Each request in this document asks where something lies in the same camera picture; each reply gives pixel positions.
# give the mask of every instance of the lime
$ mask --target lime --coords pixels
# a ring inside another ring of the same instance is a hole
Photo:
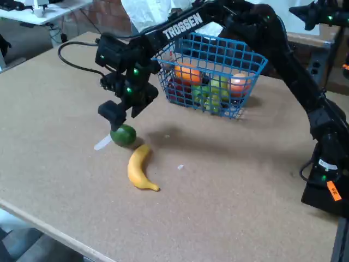
[[[111,139],[118,146],[130,146],[137,138],[136,130],[127,124],[121,125],[116,131],[110,131]]]

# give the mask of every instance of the yellow banana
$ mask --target yellow banana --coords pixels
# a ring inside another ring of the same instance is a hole
[[[129,164],[127,166],[127,173],[129,180],[138,188],[149,188],[154,191],[159,191],[159,186],[151,183],[142,171],[142,164],[145,157],[149,154],[150,148],[147,145],[141,145],[135,152],[133,152]]]

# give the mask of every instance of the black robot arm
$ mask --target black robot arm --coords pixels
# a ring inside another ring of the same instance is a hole
[[[149,83],[149,76],[158,73],[160,66],[151,58],[167,44],[212,21],[238,35],[254,51],[267,57],[307,113],[310,133],[318,143],[309,162],[313,164],[310,177],[303,176],[303,179],[314,191],[314,199],[319,194],[326,196],[320,204],[307,204],[349,216],[349,209],[343,208],[344,201],[340,201],[339,205],[327,189],[329,181],[338,187],[346,182],[343,175],[349,164],[346,116],[326,98],[312,76],[293,56],[284,24],[268,5],[254,5],[244,0],[196,1],[189,10],[173,14],[168,21],[132,39],[129,44],[112,34],[103,34],[95,61],[116,70],[101,83],[106,89],[114,91],[121,98],[121,103],[106,102],[100,106],[99,113],[111,122],[114,130],[125,121],[127,109],[132,108],[132,117],[136,117],[158,95],[157,89]]]

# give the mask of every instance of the blue wire basket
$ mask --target blue wire basket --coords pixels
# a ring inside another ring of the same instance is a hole
[[[246,43],[191,33],[168,44],[155,60],[167,100],[236,118],[268,60]]]

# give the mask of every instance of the white paper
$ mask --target white paper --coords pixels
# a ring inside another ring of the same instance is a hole
[[[194,0],[121,0],[122,5],[129,15],[130,20],[140,32],[149,26],[154,26],[165,22],[172,8],[186,10]],[[269,4],[276,14],[283,20],[286,31],[291,33],[302,33],[320,35],[319,26],[315,26],[312,31],[304,29],[304,22],[289,12],[290,7],[308,5],[311,0],[249,0],[253,4]],[[197,33],[207,34],[217,37],[222,31],[222,27],[211,22],[200,29]]]

